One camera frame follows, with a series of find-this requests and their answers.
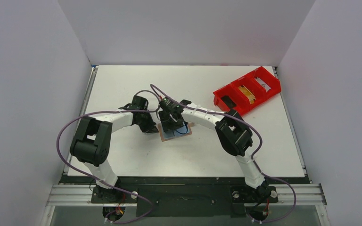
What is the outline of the brown leather card holder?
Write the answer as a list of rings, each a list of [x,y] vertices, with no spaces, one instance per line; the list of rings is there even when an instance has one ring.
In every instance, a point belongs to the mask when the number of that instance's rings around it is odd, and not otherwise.
[[[160,139],[162,142],[191,135],[192,134],[191,126],[194,126],[194,123],[189,123],[187,126],[183,126],[176,130],[168,130],[164,132],[162,124],[160,123],[157,125]]]

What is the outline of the white patterned card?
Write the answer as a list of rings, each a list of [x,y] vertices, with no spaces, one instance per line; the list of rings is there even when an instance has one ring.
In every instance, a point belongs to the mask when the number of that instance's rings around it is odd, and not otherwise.
[[[266,92],[268,92],[271,89],[271,87],[261,78],[256,77],[255,80],[265,89]]]

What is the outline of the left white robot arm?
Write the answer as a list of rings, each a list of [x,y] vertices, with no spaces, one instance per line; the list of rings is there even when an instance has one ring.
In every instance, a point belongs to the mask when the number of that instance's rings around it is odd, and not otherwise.
[[[70,153],[97,178],[97,185],[104,189],[103,196],[109,202],[117,202],[122,196],[118,176],[107,160],[112,133],[132,125],[139,126],[145,134],[158,133],[156,123],[147,110],[148,100],[135,95],[131,103],[118,109],[118,113],[96,118],[84,116],[79,121]]]

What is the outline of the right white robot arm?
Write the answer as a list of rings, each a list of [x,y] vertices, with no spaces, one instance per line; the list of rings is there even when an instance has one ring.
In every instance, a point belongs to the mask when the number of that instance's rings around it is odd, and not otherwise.
[[[164,117],[171,130],[179,129],[183,124],[194,123],[215,131],[222,148],[239,163],[245,183],[249,186],[248,197],[259,201],[265,196],[266,190],[262,185],[264,176],[250,157],[251,154],[246,153],[253,145],[253,132],[237,111],[216,112],[188,100],[176,103],[167,97],[159,102],[159,106],[162,109],[159,115]]]

